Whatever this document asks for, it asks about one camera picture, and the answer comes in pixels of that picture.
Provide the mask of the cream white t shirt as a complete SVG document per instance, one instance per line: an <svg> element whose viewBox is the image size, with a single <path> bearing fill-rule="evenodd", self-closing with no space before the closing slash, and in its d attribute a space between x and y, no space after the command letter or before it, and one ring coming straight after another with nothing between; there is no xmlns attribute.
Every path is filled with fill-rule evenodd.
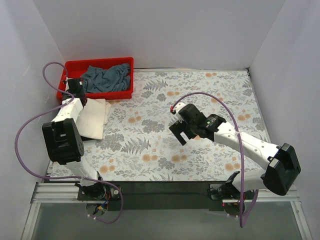
<svg viewBox="0 0 320 240"><path fill-rule="evenodd" d="M88 98L75 123L80 136L102 140L111 107L105 99Z"/></svg>

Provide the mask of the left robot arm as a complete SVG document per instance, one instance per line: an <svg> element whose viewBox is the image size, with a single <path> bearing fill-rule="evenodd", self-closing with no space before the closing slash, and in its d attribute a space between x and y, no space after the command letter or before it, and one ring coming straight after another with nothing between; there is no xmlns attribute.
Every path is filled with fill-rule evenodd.
<svg viewBox="0 0 320 240"><path fill-rule="evenodd" d="M63 95L58 114L51 122L42 125L48 156L52 162L68 168L79 177L76 186L85 195L101 200L106 196L106 187L96 182L102 180L98 171L87 160L81 159L85 147L76 126L77 118L88 99L79 78L69 78L66 82L68 90Z"/></svg>

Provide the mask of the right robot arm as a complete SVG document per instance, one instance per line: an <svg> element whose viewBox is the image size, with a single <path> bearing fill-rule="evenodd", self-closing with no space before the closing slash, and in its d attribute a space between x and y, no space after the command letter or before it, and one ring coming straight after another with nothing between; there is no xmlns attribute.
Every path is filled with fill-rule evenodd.
<svg viewBox="0 0 320 240"><path fill-rule="evenodd" d="M279 146L245 132L239 133L223 117L205 116L194 104L178 103L170 112L178 120L169 129L182 145L187 143L181 135L184 133L188 139L208 139L237 152L243 148L244 155L260 166L244 175L244 186L239 181L226 186L227 195L232 199L254 190L269 190L285 196L301 172L296 151L290 144Z"/></svg>

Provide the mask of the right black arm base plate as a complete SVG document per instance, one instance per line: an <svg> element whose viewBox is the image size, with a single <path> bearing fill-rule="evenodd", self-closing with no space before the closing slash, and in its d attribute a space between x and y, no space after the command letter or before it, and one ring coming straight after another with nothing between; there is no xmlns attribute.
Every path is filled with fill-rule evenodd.
<svg viewBox="0 0 320 240"><path fill-rule="evenodd" d="M234 187L226 187L225 184L210 184L207 194L212 200L240 200L240 192Z"/></svg>

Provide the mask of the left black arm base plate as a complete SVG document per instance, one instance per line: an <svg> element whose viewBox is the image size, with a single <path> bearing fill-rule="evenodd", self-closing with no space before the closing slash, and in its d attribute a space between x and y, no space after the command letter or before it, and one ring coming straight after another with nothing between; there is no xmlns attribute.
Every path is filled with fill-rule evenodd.
<svg viewBox="0 0 320 240"><path fill-rule="evenodd" d="M90 186L81 186L79 183L76 183L75 186L78 187L77 199L79 201L120 200L121 186L119 186L119 190L100 183Z"/></svg>

